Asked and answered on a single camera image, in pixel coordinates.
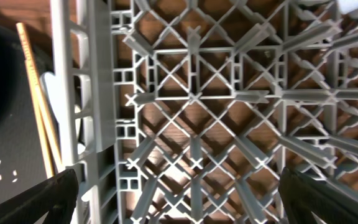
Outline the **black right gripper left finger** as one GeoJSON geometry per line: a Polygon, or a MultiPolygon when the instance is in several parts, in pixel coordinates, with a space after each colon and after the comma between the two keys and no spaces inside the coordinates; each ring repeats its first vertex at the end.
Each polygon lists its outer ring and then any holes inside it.
{"type": "Polygon", "coordinates": [[[74,169],[33,186],[0,204],[0,223],[70,223],[79,192],[74,169]]]}

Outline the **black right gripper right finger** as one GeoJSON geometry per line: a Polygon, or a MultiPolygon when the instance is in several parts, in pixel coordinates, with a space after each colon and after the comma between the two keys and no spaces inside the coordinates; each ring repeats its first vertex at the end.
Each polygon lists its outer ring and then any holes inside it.
{"type": "Polygon", "coordinates": [[[288,223],[358,223],[358,195],[334,182],[317,181],[294,169],[282,170],[278,191],[288,223]]]}

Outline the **grey dishwasher rack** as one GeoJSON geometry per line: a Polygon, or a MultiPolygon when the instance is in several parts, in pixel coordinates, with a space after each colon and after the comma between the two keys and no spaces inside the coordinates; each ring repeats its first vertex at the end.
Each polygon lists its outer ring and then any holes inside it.
{"type": "Polygon", "coordinates": [[[73,223],[285,223],[358,202],[358,1],[52,1],[73,223]]]}

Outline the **wooden chopstick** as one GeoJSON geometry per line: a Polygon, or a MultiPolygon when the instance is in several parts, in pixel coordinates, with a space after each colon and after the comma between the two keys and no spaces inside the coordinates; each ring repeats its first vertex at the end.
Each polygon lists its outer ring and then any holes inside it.
{"type": "Polygon", "coordinates": [[[41,116],[40,109],[39,109],[39,106],[37,103],[35,91],[31,90],[30,94],[31,94],[31,98],[32,98],[33,108],[34,108],[35,120],[37,123],[37,131],[39,134],[39,140],[40,140],[40,145],[41,145],[41,150],[42,150],[42,157],[43,157],[43,161],[44,161],[45,172],[46,172],[47,178],[49,179],[55,175],[55,172],[54,172],[54,168],[53,168],[53,162],[50,157],[50,151],[48,148],[48,139],[47,139],[47,136],[45,133],[44,124],[43,124],[42,116],[41,116]]]}
{"type": "Polygon", "coordinates": [[[42,91],[39,81],[39,73],[37,70],[35,55],[32,50],[30,39],[27,33],[27,29],[24,23],[18,22],[16,29],[19,34],[22,50],[25,57],[25,68],[27,71],[27,79],[29,82],[30,91],[34,90],[37,98],[37,103],[42,116],[45,133],[48,139],[48,148],[50,151],[50,157],[53,162],[53,168],[56,167],[58,172],[65,170],[65,166],[62,163],[60,148],[58,145],[58,138],[53,125],[50,110],[47,104],[46,97],[42,91]]]}

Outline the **round black tray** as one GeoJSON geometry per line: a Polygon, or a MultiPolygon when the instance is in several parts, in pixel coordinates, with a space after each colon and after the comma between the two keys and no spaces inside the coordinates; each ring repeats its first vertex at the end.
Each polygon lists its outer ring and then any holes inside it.
{"type": "Polygon", "coordinates": [[[0,26],[0,203],[46,180],[17,32],[0,26]]]}

